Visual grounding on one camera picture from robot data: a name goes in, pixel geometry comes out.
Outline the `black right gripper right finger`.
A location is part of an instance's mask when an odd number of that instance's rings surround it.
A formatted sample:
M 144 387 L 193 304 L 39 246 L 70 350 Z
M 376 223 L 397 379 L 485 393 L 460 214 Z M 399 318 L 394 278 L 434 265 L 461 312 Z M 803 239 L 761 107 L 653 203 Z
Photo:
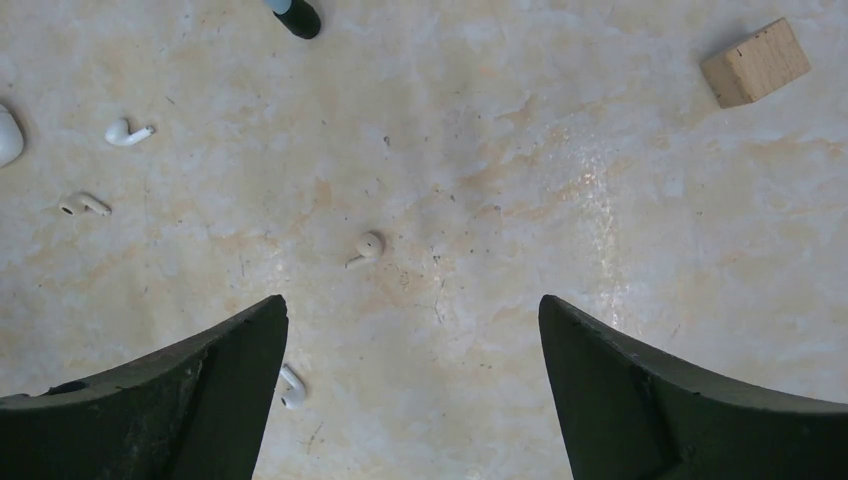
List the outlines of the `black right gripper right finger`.
M 547 375 L 577 479 L 843 479 L 847 407 L 707 370 L 553 296 Z

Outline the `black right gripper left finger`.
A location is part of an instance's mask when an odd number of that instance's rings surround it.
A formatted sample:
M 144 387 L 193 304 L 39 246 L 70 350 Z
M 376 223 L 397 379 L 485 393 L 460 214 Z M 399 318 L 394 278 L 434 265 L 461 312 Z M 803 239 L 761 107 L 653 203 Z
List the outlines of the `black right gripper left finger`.
M 287 343 L 270 296 L 184 340 L 1 401 L 5 479 L 248 479 Z

